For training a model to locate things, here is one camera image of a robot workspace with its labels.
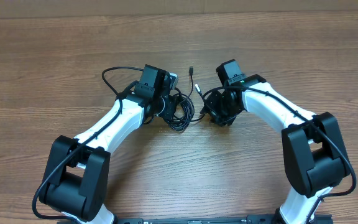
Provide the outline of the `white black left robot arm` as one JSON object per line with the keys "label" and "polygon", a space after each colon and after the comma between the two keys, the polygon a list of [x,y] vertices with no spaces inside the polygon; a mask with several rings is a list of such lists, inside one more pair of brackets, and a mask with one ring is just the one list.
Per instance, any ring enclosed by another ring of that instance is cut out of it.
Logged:
{"label": "white black left robot arm", "polygon": [[67,223],[117,223],[104,199],[110,158],[134,130],[173,106],[169,93],[178,77],[151,65],[140,80],[116,94],[113,107],[96,124],[73,138],[54,140],[42,183],[32,199],[32,211],[43,220]]}

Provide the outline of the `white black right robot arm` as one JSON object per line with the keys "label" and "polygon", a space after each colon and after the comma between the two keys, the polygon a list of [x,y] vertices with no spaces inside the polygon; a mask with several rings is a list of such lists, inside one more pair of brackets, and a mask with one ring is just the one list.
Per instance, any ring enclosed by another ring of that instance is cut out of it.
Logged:
{"label": "white black right robot arm", "polygon": [[315,114],[292,103],[258,74],[247,76],[236,60],[216,68],[220,87],[200,93],[211,121],[230,126],[242,111],[263,119],[282,138],[286,177],[291,185],[285,202],[273,215],[249,215],[248,223],[332,223],[316,215],[328,197],[352,193],[357,184],[337,119]]}

